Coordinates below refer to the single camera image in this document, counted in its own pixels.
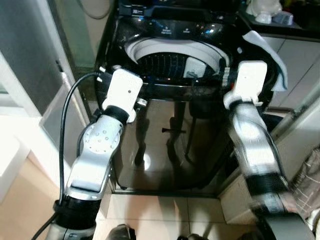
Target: white floor tile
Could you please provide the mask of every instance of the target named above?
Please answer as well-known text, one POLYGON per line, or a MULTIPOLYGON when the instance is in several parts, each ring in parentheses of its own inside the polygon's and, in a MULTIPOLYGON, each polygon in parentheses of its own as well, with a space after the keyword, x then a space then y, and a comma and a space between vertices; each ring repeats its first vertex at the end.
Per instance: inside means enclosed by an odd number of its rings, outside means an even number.
POLYGON ((190 222, 224 223, 224 213, 219 199, 188 198, 190 222))
POLYGON ((97 222, 93 240, 105 240, 111 229, 120 224, 130 225, 137 240, 176 240, 190 234, 188 222, 106 219, 97 222))
POLYGON ((187 199, 142 195, 111 196, 107 219, 188 221, 187 199))
POLYGON ((252 225, 227 225, 213 222, 190 222, 190 232, 209 240, 237 240, 243 234, 254 231, 252 225))

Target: top-load washing machine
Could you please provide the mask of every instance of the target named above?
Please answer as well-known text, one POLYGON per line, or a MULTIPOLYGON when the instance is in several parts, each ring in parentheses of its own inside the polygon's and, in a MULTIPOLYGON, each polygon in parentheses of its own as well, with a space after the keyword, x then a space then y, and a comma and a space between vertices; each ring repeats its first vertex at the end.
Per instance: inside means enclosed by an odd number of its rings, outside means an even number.
MULTIPOLYGON (((223 95, 241 61, 267 63, 261 109, 286 74, 272 49, 236 14, 237 1, 119 0, 113 5, 96 67, 143 79, 136 121, 126 127, 113 173, 122 189, 172 192, 208 185, 233 145, 223 95)), ((108 84, 96 82, 101 107, 108 84)))

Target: washing machine drum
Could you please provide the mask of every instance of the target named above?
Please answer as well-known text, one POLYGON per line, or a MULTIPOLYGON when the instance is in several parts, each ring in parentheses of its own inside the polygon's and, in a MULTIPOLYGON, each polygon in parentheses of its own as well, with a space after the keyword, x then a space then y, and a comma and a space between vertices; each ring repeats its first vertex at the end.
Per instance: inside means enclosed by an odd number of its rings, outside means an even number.
POLYGON ((229 56, 216 46, 193 40, 142 38, 125 46, 126 54, 148 76, 203 78, 229 66, 229 56))

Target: washing machine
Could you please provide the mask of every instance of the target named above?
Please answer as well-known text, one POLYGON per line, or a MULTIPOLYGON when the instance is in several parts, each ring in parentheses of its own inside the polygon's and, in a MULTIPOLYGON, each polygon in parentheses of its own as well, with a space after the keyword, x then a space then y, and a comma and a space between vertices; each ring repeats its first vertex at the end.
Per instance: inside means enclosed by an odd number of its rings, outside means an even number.
MULTIPOLYGON (((223 95, 233 87, 239 63, 267 63, 261 110, 280 78, 279 64, 237 15, 238 5, 232 0, 114 3, 96 68, 139 75, 139 97, 147 101, 138 106, 113 158, 112 174, 122 190, 159 194, 219 187, 213 179, 223 179, 221 166, 233 151, 223 95)), ((108 84, 96 81, 100 107, 107 90, 108 84)))

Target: tile floor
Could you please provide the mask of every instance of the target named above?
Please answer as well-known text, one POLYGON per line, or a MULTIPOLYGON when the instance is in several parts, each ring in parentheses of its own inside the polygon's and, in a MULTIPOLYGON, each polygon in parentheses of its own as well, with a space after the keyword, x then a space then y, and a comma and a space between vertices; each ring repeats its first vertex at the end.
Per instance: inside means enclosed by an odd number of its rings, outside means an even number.
POLYGON ((113 194, 93 239, 105 240, 112 228, 123 223, 135 229, 137 240, 176 240, 190 233, 209 240, 237 240, 255 228, 225 224, 218 199, 113 194))

